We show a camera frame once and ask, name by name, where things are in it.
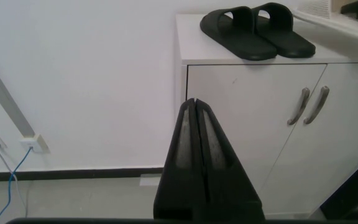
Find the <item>white container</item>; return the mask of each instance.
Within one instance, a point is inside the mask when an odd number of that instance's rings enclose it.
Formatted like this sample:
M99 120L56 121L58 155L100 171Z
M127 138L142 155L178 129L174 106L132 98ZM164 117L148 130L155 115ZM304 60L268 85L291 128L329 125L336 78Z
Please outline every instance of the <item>white container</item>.
M333 12L333 0L309 0L292 9L295 18L358 38L358 20Z

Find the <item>slide sandal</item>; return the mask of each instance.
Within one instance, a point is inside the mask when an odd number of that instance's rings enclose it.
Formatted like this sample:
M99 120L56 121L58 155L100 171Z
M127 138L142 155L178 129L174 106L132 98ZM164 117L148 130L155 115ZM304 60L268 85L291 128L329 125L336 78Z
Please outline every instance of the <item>slide sandal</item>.
M268 12L270 18L259 16L259 11ZM277 53L288 58L308 58L314 55L316 47L292 31L291 11L278 3L267 3L252 9L255 33L277 48Z
M225 15L231 12L233 19ZM254 34L254 16L250 8L241 6L210 12L200 22L201 30L230 50L233 54L247 60L274 58L274 46Z

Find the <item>cabinet handle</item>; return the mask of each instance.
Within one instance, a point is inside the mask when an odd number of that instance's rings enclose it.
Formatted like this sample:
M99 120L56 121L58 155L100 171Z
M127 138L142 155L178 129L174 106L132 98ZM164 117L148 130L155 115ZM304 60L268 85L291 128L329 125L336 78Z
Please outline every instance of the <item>cabinet handle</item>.
M310 115L310 117L305 118L303 120L303 122L305 124L310 124L317 117L318 113L320 113L321 109L323 108L323 106L327 100L328 93L329 93L329 88L327 86L321 87L320 100L319 100L316 108L313 110L312 114Z
M306 104L308 103L309 96L310 96L309 88L306 87L306 88L302 89L302 95L301 95L302 103L301 103L301 106L299 107L298 112L296 113L295 117L292 118L292 119L289 119L287 121L287 125L293 125L298 121L298 119L301 117L303 111L306 108Z

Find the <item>cabinet door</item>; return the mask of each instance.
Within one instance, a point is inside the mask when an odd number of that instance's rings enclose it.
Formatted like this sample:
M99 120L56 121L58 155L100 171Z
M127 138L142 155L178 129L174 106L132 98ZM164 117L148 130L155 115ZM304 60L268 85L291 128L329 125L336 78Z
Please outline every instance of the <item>cabinet door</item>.
M320 89L330 91L310 124ZM358 64L329 64L260 197L265 213L310 213L358 169Z
M293 129L302 89L313 90L325 66L189 66L187 98L212 107L256 191Z

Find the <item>floor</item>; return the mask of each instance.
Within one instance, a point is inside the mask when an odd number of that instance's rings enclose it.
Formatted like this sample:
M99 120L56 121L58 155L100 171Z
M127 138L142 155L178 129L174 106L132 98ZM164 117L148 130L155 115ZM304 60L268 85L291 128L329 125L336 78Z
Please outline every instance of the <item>floor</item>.
M28 217L153 218L158 177L20 181ZM12 201L0 223L25 217L11 185ZM0 211L7 202L7 182L0 182ZM312 219L324 219L317 211Z

